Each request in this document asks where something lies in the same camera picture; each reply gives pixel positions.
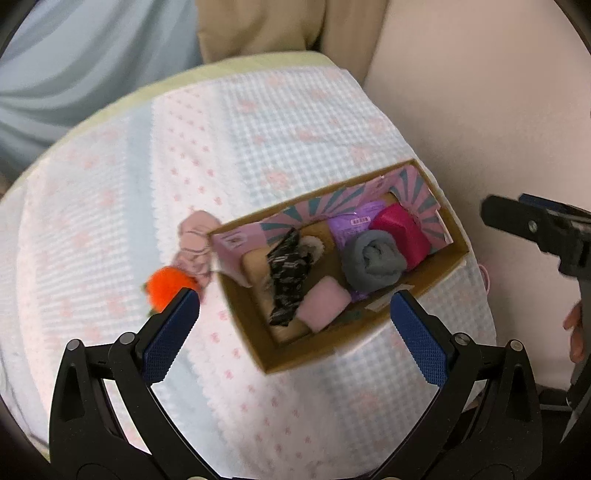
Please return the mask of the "person's right hand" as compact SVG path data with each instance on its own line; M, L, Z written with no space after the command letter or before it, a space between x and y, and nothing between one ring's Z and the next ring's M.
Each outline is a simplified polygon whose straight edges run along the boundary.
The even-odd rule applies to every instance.
M574 364L581 363L585 358L585 340L582 325L582 302L577 302L570 310L563 322L563 329L569 331L570 360Z

